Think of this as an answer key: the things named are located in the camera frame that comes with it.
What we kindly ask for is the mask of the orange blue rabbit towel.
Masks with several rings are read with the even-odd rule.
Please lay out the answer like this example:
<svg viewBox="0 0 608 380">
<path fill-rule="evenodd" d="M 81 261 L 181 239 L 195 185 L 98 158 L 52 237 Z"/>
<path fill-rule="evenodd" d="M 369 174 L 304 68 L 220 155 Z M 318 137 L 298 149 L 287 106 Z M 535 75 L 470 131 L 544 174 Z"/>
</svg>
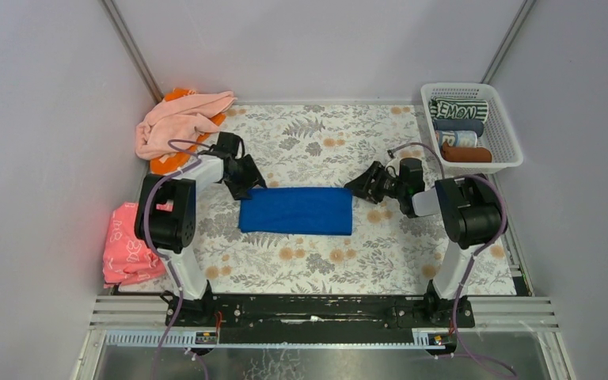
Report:
<svg viewBox="0 0 608 380">
<path fill-rule="evenodd" d="M 474 131 L 435 131 L 435 137 L 440 148 L 450 147 L 475 148 L 478 136 Z"/>
</svg>

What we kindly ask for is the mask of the brown towel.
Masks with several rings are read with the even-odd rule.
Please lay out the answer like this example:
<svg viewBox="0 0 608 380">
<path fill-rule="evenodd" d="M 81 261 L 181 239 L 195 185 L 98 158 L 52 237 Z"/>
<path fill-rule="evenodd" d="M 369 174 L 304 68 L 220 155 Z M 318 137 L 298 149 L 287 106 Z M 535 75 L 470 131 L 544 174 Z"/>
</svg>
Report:
<svg viewBox="0 0 608 380">
<path fill-rule="evenodd" d="M 448 162 L 492 162 L 492 153 L 483 147 L 460 147 L 445 144 L 441 148 L 441 154 L 443 159 Z"/>
</svg>

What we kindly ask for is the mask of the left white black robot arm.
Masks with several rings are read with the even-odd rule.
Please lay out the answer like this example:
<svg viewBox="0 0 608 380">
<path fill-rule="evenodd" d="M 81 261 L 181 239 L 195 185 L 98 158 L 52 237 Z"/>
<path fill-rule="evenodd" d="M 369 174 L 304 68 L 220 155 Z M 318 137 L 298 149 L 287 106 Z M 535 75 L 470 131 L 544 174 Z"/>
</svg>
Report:
<svg viewBox="0 0 608 380">
<path fill-rule="evenodd" d="M 168 141 L 174 150 L 188 155 L 179 169 L 144 177 L 135 236 L 162 260 L 177 296 L 196 301 L 210 289 L 191 248 L 198 195 L 212 184 L 224 184 L 234 200 L 249 200 L 252 189 L 267 185 L 240 136 L 221 132 L 211 145 L 191 142 L 202 148 L 198 153 L 182 150 L 179 145 L 183 143 L 183 139 Z"/>
</svg>

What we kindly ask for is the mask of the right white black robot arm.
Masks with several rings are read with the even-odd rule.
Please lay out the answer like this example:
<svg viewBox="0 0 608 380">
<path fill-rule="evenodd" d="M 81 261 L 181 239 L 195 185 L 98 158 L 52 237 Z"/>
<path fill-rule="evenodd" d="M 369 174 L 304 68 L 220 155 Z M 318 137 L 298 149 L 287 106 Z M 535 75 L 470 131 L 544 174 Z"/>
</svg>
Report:
<svg viewBox="0 0 608 380">
<path fill-rule="evenodd" d="M 394 199 L 410 219 L 440 215 L 448 243 L 439 272 L 430 280 L 424 301 L 430 308 L 462 304 L 473 263 L 507 228 L 504 202 L 484 177 L 449 177 L 425 188 L 424 168 L 417 158 L 404 158 L 393 169 L 374 161 L 344 185 L 354 197 L 371 203 Z"/>
</svg>

